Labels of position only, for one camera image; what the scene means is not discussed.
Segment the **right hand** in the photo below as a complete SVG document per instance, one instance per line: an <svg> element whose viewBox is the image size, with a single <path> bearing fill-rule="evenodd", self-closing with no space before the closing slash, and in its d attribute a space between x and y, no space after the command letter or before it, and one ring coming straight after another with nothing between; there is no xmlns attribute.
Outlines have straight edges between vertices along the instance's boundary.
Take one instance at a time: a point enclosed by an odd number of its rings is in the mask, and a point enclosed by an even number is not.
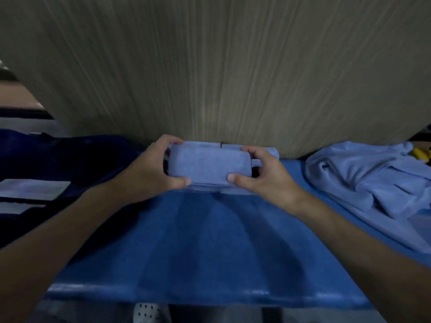
<svg viewBox="0 0 431 323"><path fill-rule="evenodd" d="M297 204L309 193L299 187L281 162L263 147L245 145L241 151L249 152L260 159L262 162L260 175L257 178L250 178L239 173L230 173L228 181L294 214Z"/></svg>

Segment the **folded light blue garment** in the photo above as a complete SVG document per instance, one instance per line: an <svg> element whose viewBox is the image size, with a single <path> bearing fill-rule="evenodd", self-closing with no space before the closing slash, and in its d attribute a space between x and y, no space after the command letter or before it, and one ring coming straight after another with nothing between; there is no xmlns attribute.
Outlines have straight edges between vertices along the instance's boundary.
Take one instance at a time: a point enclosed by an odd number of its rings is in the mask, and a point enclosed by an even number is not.
<svg viewBox="0 0 431 323"><path fill-rule="evenodd" d="M210 142L184 142L171 145L168 158L168 174L171 177L189 177L192 184L184 189L194 192L222 192L224 194L252 195L227 181L229 173L251 177L252 167L261 167L258 159L251 159L242 145ZM266 148L278 158L278 151Z"/></svg>
<svg viewBox="0 0 431 323"><path fill-rule="evenodd" d="M409 220L431 208L431 167L408 155L412 149L410 142L334 144L307 159L305 176L369 225L411 249L431 253Z"/></svg>

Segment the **left hand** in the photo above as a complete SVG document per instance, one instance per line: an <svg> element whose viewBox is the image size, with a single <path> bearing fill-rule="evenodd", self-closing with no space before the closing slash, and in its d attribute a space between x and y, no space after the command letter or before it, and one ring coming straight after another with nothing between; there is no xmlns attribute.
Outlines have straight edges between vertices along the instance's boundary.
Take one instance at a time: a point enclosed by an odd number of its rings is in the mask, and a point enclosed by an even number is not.
<svg viewBox="0 0 431 323"><path fill-rule="evenodd" d="M126 169L107 182L120 196L123 206L191 184L190 178L169 177L163 172L163 157L170 143L182 144L183 140L172 135L163 135Z"/></svg>

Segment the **blue tabletop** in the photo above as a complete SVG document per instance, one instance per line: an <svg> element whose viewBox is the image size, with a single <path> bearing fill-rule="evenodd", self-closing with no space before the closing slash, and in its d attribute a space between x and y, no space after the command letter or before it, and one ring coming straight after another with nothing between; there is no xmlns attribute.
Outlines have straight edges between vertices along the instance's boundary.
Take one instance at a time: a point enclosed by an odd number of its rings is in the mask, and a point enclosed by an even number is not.
<svg viewBox="0 0 431 323"><path fill-rule="evenodd" d="M314 189L303 162L282 160L295 181L360 228L414 252ZM283 307L368 308L368 299L298 219L258 196L167 192L111 243L70 263L47 293L60 299Z"/></svg>

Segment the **beige wall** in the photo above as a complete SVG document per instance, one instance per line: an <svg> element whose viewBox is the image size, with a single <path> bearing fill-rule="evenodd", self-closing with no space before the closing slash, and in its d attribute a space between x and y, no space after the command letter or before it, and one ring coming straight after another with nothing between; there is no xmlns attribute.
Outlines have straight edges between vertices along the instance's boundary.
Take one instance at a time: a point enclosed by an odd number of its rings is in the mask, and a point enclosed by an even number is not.
<svg viewBox="0 0 431 323"><path fill-rule="evenodd" d="M431 122L431 0L5 0L0 59L75 134L401 142Z"/></svg>

